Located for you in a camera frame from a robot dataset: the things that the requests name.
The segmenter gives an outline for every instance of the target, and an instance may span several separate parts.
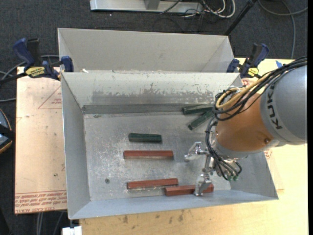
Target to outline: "clamp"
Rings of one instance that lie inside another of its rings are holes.
[[[249,58],[246,58],[245,62],[241,65],[238,59],[233,59],[228,68],[227,73],[233,73],[237,68],[239,69],[240,77],[257,77],[261,76],[258,74],[258,65],[267,57],[269,49],[265,44],[254,44],[252,48],[252,54]]]
[[[60,61],[53,64],[44,61],[39,52],[39,39],[30,39],[28,41],[26,41],[25,38],[19,39],[13,45],[13,50],[15,54],[25,62],[24,72],[3,79],[0,81],[0,84],[24,76],[31,78],[46,77],[60,80],[60,73],[53,68],[54,65],[63,65],[64,69],[62,71],[74,71],[73,62],[69,56],[63,56]]]

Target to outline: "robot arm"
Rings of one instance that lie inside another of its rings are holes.
[[[197,196],[211,183],[212,171],[236,180],[242,171],[238,160],[249,154],[307,142],[307,57],[268,72],[247,87],[229,88],[216,95],[213,112]]]

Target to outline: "red wooden block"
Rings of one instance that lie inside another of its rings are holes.
[[[178,196],[193,194],[195,189],[196,189],[195,185],[187,185],[187,186],[166,187],[164,190],[166,196]],[[209,187],[203,191],[203,193],[212,192],[213,190],[214,186],[213,184],[210,184]]]
[[[143,181],[128,182],[127,189],[151,188],[151,187],[175,186],[175,185],[178,185],[177,178],[143,180]]]

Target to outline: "black stand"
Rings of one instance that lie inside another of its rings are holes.
[[[236,25],[241,21],[241,19],[245,16],[245,14],[249,11],[250,8],[256,3],[257,0],[249,0],[243,10],[239,13],[238,17],[232,23],[232,25],[228,28],[224,35],[228,36],[232,30],[236,27]]]

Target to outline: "cable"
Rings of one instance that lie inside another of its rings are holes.
[[[225,10],[225,8],[226,8],[225,0],[222,0],[222,1],[223,1],[223,8],[222,8],[222,9],[215,10],[215,11],[212,10],[204,0],[201,0],[201,1],[202,1],[202,4],[207,8],[207,10],[208,10],[209,12],[211,12],[212,14],[218,15],[218,14],[222,13],[222,12]]]
[[[182,1],[182,0],[177,0],[172,6],[170,6],[169,8],[167,8],[166,10],[164,10],[163,12],[161,12],[160,15],[169,12],[169,11],[170,11],[171,9],[173,9],[180,1]]]
[[[306,10],[308,9],[308,7],[306,7],[306,8],[304,8],[304,9],[299,10],[299,11],[296,11],[296,12],[289,12],[289,13],[286,13],[286,14],[285,14],[285,13],[284,13],[284,14],[281,14],[281,13],[276,13],[276,12],[274,12],[274,11],[270,11],[270,10],[266,9],[266,8],[264,7],[264,5],[261,4],[260,0],[258,0],[258,3],[259,3],[259,5],[260,5],[264,10],[266,10],[267,12],[269,12],[269,13],[271,13],[271,14],[273,14],[273,15],[276,15],[276,16],[293,16],[293,15],[300,14],[300,13],[302,13],[302,12],[304,12],[304,11],[306,11]]]
[[[52,235],[55,235],[55,234],[56,234],[56,232],[57,232],[57,230],[58,230],[58,227],[59,227],[59,223],[60,223],[60,221],[61,221],[61,218],[62,218],[63,214],[64,214],[64,212],[62,211],[62,212],[61,212],[61,215],[60,215],[60,217],[59,217],[59,219],[58,219],[58,222],[57,222],[57,224],[55,225],[55,228],[54,228],[54,231],[53,231],[53,234],[52,234]]]
[[[236,170],[232,165],[227,163],[221,156],[219,156],[217,154],[217,152],[213,149],[211,142],[210,142],[210,133],[211,133],[212,127],[216,126],[216,125],[217,125],[217,119],[215,117],[212,117],[209,120],[209,123],[208,123],[206,131],[205,131],[206,132],[205,143],[206,143],[206,146],[208,148],[210,155],[214,158],[215,164],[219,168],[222,177],[225,180],[229,181],[230,178],[239,176],[239,174],[242,171],[242,167],[240,166],[240,164],[238,162],[235,162],[236,166],[239,169],[239,170]],[[227,176],[225,175],[225,172],[223,171],[222,167],[228,172]]]
[[[293,27],[293,43],[292,43],[292,48],[291,48],[291,59],[293,59],[293,54],[294,54],[294,47],[295,47],[295,39],[296,39],[296,29],[295,29],[295,22],[294,22],[294,15],[298,15],[302,12],[305,12],[308,7],[302,9],[302,10],[299,10],[299,11],[296,11],[296,12],[291,12],[289,7],[287,6],[287,4],[282,1],[283,5],[288,9],[289,13],[286,13],[286,14],[281,14],[281,13],[276,13],[276,12],[273,12],[273,11],[270,11],[268,9],[266,9],[260,2],[260,0],[258,0],[258,3],[259,5],[267,12],[273,14],[273,15],[276,15],[276,16],[290,16],[291,17],[291,21],[292,21],[292,27]]]
[[[40,212],[40,213],[38,214],[38,217],[37,217],[37,226],[36,226],[36,235],[40,235],[40,233],[41,233],[41,226],[42,226],[42,222],[43,222],[43,215],[44,215],[43,212]]]
[[[225,0],[223,0],[223,4],[224,4],[223,9],[221,9],[221,10],[216,10],[216,11],[212,10],[204,0],[201,0],[201,1],[202,1],[203,6],[206,8],[206,9],[204,10],[205,12],[214,14],[214,15],[218,16],[219,18],[223,18],[223,19],[230,18],[230,17],[232,17],[232,16],[235,14],[235,12],[236,12],[235,0],[231,0],[232,12],[231,12],[229,15],[221,15],[221,13],[225,10]]]
[[[42,58],[48,58],[48,59],[50,59],[50,58],[60,58],[59,55],[54,55],[54,54],[52,54],[52,55],[42,55],[41,57],[42,57]],[[7,76],[12,76],[11,73],[12,73],[13,71],[15,71],[17,67],[23,67],[23,66],[25,66],[25,65],[26,65],[26,62],[21,62],[21,63],[15,65],[14,67],[12,67],[11,69],[9,69],[7,72],[0,71],[0,73],[4,74],[4,76],[1,78],[1,80],[4,80]],[[0,100],[0,103],[3,103],[3,102],[10,102],[10,101],[15,101],[15,100],[16,100],[15,97],[8,98],[8,99],[1,99],[1,100]]]
[[[279,67],[273,71],[267,72],[261,76],[260,79],[252,83],[247,87],[242,88],[229,88],[228,90],[219,93],[216,95],[216,103],[215,107],[213,107],[213,112],[215,118],[220,121],[228,120],[235,115],[247,110],[243,108],[246,106],[248,100],[254,96],[261,89],[264,89],[262,93],[266,91],[272,84],[276,83],[279,79],[281,79],[288,72],[307,65],[307,57],[300,57],[289,64],[284,64],[282,67]],[[224,100],[228,96],[232,96],[230,100],[224,103]],[[227,117],[221,117],[221,114],[227,114]]]

